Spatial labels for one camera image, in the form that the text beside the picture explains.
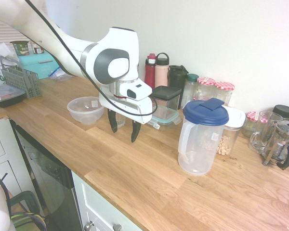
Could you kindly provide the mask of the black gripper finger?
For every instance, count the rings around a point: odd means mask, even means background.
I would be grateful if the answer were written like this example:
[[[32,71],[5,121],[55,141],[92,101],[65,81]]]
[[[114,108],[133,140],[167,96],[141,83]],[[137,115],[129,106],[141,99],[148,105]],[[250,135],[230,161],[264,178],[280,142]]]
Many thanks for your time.
[[[107,110],[109,123],[112,131],[115,133],[118,130],[117,121],[116,121],[116,112],[110,109]]]
[[[137,139],[137,136],[141,129],[141,123],[137,121],[132,121],[132,134],[131,134],[131,142],[135,142]]]

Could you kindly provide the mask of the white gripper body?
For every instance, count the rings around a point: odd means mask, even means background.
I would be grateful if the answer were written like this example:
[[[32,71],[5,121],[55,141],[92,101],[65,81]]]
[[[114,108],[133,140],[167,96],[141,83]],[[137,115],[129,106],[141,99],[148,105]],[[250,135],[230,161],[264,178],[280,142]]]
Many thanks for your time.
[[[149,97],[145,97],[142,100],[136,101],[131,98],[124,100],[116,99],[114,95],[106,94],[108,99],[117,107],[113,106],[107,101],[102,94],[99,94],[99,101],[102,106],[110,109],[116,113],[119,113],[129,119],[132,119],[140,124],[149,122],[152,118],[152,101]]]

